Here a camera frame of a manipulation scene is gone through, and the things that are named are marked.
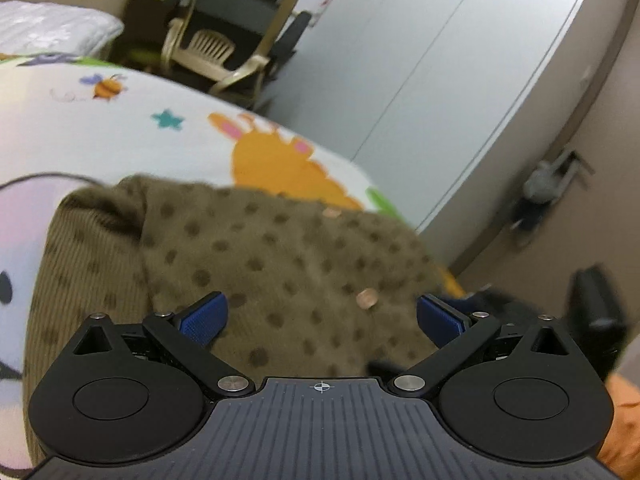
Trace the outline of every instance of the white cabinet panel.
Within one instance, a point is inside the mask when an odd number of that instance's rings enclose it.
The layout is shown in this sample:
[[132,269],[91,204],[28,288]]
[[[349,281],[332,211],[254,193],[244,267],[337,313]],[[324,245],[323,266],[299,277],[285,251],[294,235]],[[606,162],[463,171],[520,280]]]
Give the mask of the white cabinet panel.
[[355,157],[411,223],[437,207],[500,133],[577,1],[458,7]]
[[334,0],[268,94],[270,118],[352,157],[462,0]]

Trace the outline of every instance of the cartoon bee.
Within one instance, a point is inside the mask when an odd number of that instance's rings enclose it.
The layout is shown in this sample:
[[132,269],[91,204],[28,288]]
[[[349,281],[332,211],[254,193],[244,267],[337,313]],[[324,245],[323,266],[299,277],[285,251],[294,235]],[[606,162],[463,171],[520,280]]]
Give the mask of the cartoon bee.
[[120,95],[127,88],[121,83],[126,79],[120,74],[112,75],[110,78],[103,78],[100,74],[89,77],[83,77],[80,82],[84,85],[95,85],[94,99],[106,99],[111,101],[114,97]]

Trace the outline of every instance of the ribbed brown fabric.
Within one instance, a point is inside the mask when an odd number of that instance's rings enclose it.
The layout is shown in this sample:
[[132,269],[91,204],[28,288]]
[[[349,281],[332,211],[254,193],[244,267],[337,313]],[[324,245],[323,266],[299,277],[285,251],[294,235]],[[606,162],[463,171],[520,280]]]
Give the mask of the ribbed brown fabric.
[[[24,405],[81,322],[107,312],[135,323],[212,290],[229,321],[212,352],[256,383],[264,376],[358,376],[372,359],[409,366],[434,346],[415,299],[440,273],[415,233],[376,214],[247,189],[144,176],[66,197],[49,227],[34,291]],[[378,292],[369,310],[356,304]],[[33,432],[34,462],[43,457]]]

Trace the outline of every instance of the orange giraffe print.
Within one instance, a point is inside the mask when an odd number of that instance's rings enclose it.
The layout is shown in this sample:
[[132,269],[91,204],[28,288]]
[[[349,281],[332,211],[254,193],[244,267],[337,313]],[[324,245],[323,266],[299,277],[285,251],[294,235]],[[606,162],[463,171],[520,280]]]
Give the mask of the orange giraffe print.
[[357,200],[347,196],[344,188],[330,179],[324,167],[309,160],[313,147],[304,139],[294,137],[285,142],[271,123],[269,131],[262,131],[255,117],[242,113],[250,129],[223,114],[209,115],[209,122],[221,133],[236,142],[232,155],[232,174],[236,186],[253,187],[271,194],[284,193],[300,200],[322,200],[329,205],[362,210]]

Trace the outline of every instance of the black circular housing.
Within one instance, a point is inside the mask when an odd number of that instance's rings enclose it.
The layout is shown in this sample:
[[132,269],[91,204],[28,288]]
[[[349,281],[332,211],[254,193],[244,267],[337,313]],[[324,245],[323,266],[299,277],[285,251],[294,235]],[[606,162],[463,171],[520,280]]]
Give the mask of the black circular housing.
[[442,387],[440,413],[460,439],[510,462],[595,453],[609,430],[612,403],[582,361],[525,352],[466,368]]
[[114,464],[181,442],[204,412],[187,374],[112,352],[55,362],[34,391],[30,421],[48,451],[78,462]]

